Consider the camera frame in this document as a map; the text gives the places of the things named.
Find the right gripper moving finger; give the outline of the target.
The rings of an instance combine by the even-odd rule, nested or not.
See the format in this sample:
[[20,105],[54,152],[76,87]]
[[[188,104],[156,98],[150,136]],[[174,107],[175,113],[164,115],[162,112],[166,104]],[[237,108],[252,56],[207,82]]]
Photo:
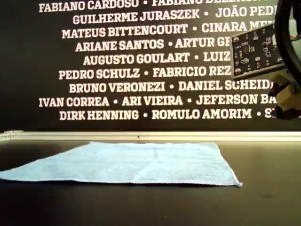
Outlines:
[[270,80],[273,83],[270,95],[277,95],[290,84],[289,80],[280,73],[271,73]]

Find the right gripper fixed finger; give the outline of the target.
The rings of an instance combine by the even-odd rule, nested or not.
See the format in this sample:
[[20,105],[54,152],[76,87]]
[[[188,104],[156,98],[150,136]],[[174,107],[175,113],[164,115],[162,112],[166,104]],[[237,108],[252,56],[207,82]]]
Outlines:
[[276,95],[277,107],[276,117],[282,120],[291,120],[301,115],[301,93],[293,90],[292,85],[288,85]]

